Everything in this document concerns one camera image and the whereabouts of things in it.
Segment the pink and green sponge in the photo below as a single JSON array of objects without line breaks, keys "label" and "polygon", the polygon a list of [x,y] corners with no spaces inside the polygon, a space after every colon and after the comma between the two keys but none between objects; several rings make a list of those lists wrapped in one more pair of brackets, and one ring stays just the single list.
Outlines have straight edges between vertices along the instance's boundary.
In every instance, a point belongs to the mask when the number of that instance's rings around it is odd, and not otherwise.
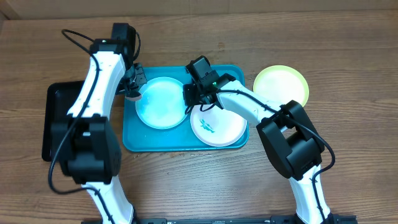
[{"label": "pink and green sponge", "polygon": [[126,95],[125,99],[129,101],[138,101],[142,98],[142,95],[140,93],[135,93],[133,95]]}]

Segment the light blue plate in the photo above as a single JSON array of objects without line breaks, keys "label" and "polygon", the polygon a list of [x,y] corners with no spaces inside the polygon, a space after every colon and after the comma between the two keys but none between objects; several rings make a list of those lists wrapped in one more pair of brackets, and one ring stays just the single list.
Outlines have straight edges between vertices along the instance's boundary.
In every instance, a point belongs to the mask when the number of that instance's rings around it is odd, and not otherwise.
[{"label": "light blue plate", "polygon": [[183,84],[170,77],[157,77],[144,84],[136,101],[136,113],[147,126],[169,129],[178,126],[185,118]]}]

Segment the white plate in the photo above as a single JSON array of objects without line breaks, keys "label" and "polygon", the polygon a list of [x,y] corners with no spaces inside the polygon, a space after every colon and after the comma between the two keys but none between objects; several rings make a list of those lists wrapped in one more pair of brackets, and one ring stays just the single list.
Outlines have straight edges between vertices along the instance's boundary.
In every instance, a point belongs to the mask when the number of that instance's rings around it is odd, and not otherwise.
[{"label": "white plate", "polygon": [[210,105],[194,106],[190,113],[190,124],[195,136],[203,143],[214,147],[234,144],[244,134],[248,122],[240,115]]}]

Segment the yellow-green plate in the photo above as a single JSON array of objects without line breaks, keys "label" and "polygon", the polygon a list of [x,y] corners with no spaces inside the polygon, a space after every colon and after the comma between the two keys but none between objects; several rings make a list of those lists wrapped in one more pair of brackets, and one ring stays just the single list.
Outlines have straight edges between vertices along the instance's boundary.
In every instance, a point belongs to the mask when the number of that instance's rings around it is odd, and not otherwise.
[{"label": "yellow-green plate", "polygon": [[286,104],[291,100],[306,105],[309,87],[303,75],[292,67],[273,65],[255,78],[253,92],[272,101]]}]

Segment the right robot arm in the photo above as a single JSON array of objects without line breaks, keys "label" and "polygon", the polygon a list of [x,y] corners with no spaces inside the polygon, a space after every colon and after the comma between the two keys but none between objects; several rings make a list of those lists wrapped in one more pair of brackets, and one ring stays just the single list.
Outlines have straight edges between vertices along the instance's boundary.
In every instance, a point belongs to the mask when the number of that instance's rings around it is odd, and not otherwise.
[{"label": "right robot arm", "polygon": [[203,55],[192,60],[186,71],[192,77],[192,83],[183,88],[186,112],[196,105],[217,106],[256,125],[270,163],[290,182],[296,221],[333,223],[320,182],[321,173],[334,165],[331,162],[321,167],[321,154],[333,150],[318,134],[301,104],[294,100],[284,105],[273,103],[248,90],[232,75],[219,75]]}]

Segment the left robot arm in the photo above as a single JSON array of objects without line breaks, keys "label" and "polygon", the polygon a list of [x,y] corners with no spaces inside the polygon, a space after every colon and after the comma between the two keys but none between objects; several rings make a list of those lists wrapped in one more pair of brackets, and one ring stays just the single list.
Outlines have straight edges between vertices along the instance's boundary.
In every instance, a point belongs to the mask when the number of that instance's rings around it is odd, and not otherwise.
[{"label": "left robot arm", "polygon": [[48,184],[59,195],[87,191],[101,223],[139,223],[119,179],[121,148],[109,117],[116,95],[141,98],[138,89],[147,82],[136,62],[141,38],[128,23],[115,23],[110,38],[82,49],[90,67],[76,101],[51,127]]}]

